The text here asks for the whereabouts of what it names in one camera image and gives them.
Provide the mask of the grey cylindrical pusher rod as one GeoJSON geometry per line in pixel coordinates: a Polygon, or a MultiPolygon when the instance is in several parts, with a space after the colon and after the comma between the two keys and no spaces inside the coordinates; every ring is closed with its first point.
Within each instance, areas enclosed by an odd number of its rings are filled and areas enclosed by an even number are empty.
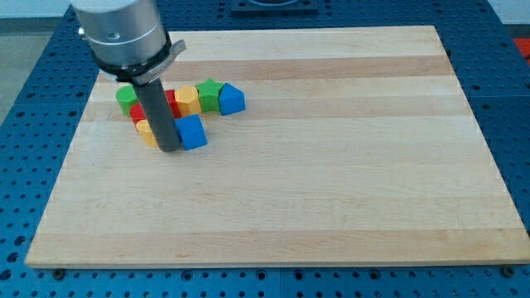
{"type": "Polygon", "coordinates": [[[133,84],[132,87],[159,149],[163,152],[176,151],[181,145],[181,140],[161,81],[155,79],[143,85],[133,84]]]}

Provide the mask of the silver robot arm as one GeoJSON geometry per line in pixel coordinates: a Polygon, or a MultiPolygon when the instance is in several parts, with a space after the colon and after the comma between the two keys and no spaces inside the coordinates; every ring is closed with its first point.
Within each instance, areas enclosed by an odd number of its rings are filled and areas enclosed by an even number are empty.
{"type": "Polygon", "coordinates": [[[71,5],[98,67],[132,85],[158,147],[175,151],[181,141],[160,77],[185,42],[171,42],[152,0],[72,0],[71,5]]]}

